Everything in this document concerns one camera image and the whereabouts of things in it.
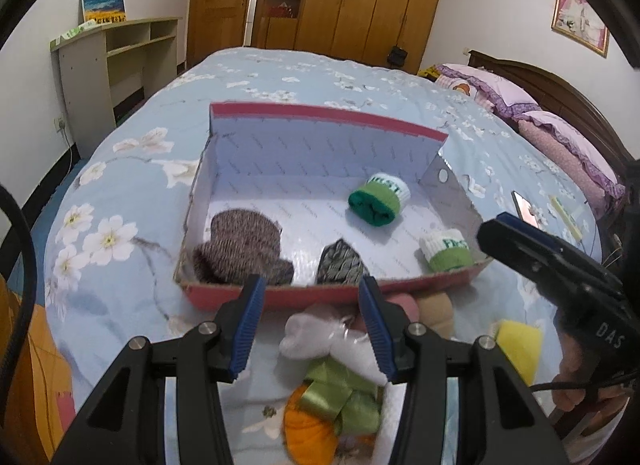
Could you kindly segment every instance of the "cardboard box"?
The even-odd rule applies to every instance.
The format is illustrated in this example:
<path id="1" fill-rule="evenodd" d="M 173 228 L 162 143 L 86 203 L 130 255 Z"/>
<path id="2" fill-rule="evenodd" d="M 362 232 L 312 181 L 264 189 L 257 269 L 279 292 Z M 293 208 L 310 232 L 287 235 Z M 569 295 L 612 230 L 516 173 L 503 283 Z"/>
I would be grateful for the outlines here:
<path id="1" fill-rule="evenodd" d="M 438 154 L 446 139 L 446 134 L 427 127 L 343 109 L 213 103 L 176 282 L 203 310 L 238 296 L 239 286 L 198 282 L 191 254 L 210 238 L 215 214 L 244 208 L 280 224 L 280 257 L 295 267 L 291 286 L 267 289 L 267 308 L 355 304 L 356 286 L 314 284 L 322 249 L 339 238 L 360 253 L 383 293 L 468 284 L 490 260 L 476 243 L 482 218 Z M 400 217 L 380 227 L 368 225 L 348 205 L 351 191 L 376 172 L 401 177 L 412 192 Z M 434 228 L 451 227 L 462 231 L 477 262 L 431 274 L 418 238 Z"/>

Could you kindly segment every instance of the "smartphone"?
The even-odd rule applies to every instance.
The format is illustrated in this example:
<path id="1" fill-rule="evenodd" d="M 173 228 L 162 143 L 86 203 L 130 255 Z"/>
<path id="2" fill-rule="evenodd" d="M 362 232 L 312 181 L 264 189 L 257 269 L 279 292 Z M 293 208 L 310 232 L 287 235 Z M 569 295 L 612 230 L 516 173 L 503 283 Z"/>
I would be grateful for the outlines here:
<path id="1" fill-rule="evenodd" d="M 513 202 L 516 204 L 516 210 L 518 211 L 520 219 L 525 223 L 529 223 L 531 226 L 535 226 L 535 228 L 540 228 L 538 220 L 531 211 L 531 203 L 520 196 L 516 191 L 511 192 L 511 194 L 513 195 Z"/>

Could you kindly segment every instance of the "painting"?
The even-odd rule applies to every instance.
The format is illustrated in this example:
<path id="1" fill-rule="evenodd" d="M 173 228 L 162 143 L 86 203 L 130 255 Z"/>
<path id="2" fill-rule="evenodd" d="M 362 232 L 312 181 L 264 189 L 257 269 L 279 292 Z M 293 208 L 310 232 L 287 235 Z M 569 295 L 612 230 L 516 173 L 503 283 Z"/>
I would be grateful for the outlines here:
<path id="1" fill-rule="evenodd" d="M 127 19 L 124 0 L 82 0 L 82 16 L 85 21 L 95 19 L 98 24 Z"/>
<path id="2" fill-rule="evenodd" d="M 607 57 L 609 30 L 586 0 L 556 0 L 551 29 Z"/>

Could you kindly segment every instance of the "human hand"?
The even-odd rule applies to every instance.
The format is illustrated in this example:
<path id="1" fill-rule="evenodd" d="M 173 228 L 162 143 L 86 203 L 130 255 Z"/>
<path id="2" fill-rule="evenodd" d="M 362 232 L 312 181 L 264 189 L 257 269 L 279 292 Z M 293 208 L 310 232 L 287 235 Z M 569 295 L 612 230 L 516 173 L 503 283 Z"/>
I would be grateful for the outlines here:
<path id="1" fill-rule="evenodd" d="M 582 348 L 573 337 L 565 333 L 559 333 L 559 338 L 562 348 L 562 361 L 560 362 L 560 373 L 553 381 L 577 382 L 576 372 L 582 366 Z M 568 413 L 584 400 L 585 394 L 584 389 L 563 389 L 552 391 L 552 398 L 558 409 Z M 603 402 L 602 408 L 593 417 L 585 433 L 591 434 L 607 425 L 622 410 L 627 400 L 628 396 L 622 385 L 612 385 L 611 387 L 600 389 L 598 391 L 598 401 Z"/>

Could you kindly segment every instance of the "pink plush toy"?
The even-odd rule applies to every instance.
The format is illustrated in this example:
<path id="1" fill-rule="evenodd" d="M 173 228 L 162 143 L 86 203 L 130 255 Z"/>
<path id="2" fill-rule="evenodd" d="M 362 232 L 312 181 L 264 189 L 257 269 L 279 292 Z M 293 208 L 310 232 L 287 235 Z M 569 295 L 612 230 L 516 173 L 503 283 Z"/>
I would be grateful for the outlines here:
<path id="1" fill-rule="evenodd" d="M 393 304 L 398 304 L 404 312 L 406 316 L 409 317 L 411 322 L 417 322 L 420 318 L 420 309 L 418 308 L 418 303 L 415 302 L 415 299 L 409 295 L 408 293 L 393 293 L 386 297 L 387 302 L 392 302 Z M 362 315 L 358 314 L 356 320 L 353 321 L 353 324 L 350 326 L 351 329 L 367 332 L 367 327 L 364 324 L 364 319 Z"/>

